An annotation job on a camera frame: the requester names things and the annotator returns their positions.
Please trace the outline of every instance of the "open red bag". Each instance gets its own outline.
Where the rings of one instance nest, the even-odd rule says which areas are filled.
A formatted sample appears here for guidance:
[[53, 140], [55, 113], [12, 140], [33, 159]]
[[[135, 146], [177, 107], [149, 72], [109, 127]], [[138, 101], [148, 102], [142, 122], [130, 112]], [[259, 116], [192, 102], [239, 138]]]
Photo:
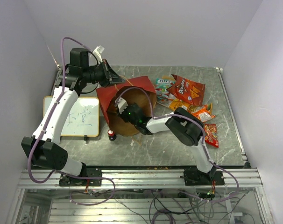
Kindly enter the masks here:
[[[130, 124], [129, 122], [124, 122], [119, 116], [117, 116], [117, 109], [114, 106], [114, 102], [119, 97], [119, 95], [124, 90], [132, 86], [144, 89], [148, 93], [152, 106], [155, 107], [156, 91], [147, 76], [132, 78], [125, 83], [118, 84], [116, 86], [110, 86], [106, 88], [101, 87], [96, 89], [97, 96], [100, 101], [100, 108], [109, 128], [116, 134], [123, 136], [132, 136], [139, 133], [134, 125]], [[137, 103], [137, 105], [147, 116], [151, 116], [151, 109], [148, 98], [141, 90], [128, 90], [122, 95], [122, 98], [124, 98], [129, 105], [132, 103]]]

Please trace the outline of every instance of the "doritos logo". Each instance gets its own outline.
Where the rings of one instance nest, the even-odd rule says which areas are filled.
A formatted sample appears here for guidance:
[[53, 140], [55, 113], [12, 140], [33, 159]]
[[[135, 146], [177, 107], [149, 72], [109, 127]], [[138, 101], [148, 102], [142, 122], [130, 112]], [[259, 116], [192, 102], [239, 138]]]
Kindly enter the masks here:
[[180, 88], [178, 92], [181, 93], [181, 94], [183, 94], [183, 92], [187, 92], [187, 90], [184, 87], [184, 83], [185, 83], [185, 80], [182, 79], [181, 84], [177, 86], [177, 88]]

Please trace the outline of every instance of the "gray wall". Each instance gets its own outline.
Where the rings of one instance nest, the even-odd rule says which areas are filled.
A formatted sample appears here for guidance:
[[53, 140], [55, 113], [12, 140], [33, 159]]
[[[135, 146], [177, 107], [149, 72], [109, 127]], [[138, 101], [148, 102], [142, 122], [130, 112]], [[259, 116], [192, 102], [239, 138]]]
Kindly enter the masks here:
[[68, 35], [104, 46], [110, 64], [223, 68], [262, 0], [25, 2], [59, 62], [57, 43]]
[[264, 0], [224, 68], [244, 148], [283, 224], [283, 0]]
[[24, 2], [0, 0], [0, 224], [26, 167], [21, 140], [42, 119], [56, 69]]

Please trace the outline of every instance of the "gray tabletop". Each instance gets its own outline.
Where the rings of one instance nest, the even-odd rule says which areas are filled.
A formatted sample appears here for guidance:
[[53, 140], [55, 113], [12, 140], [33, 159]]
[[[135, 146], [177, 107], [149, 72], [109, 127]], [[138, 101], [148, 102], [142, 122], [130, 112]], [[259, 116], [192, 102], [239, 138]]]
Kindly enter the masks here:
[[[158, 77], [180, 75], [195, 82], [206, 84], [204, 104], [213, 103], [216, 118], [207, 124], [216, 124], [219, 148], [207, 145], [209, 153], [219, 165], [243, 165], [241, 146], [238, 142], [232, 116], [223, 91], [222, 82], [215, 68], [183, 66], [113, 66], [113, 69], [127, 78], [148, 76], [152, 83]], [[88, 85], [89, 91], [94, 85]], [[86, 96], [96, 96], [93, 92]], [[170, 109], [157, 105], [156, 116], [171, 112]], [[104, 117], [100, 117], [100, 134], [89, 141], [83, 138], [62, 137], [60, 146], [68, 151], [75, 160], [86, 165], [96, 166], [188, 166], [195, 165], [189, 147], [183, 145], [171, 132], [153, 135], [137, 134], [131, 137], [119, 136], [110, 141], [108, 126]]]

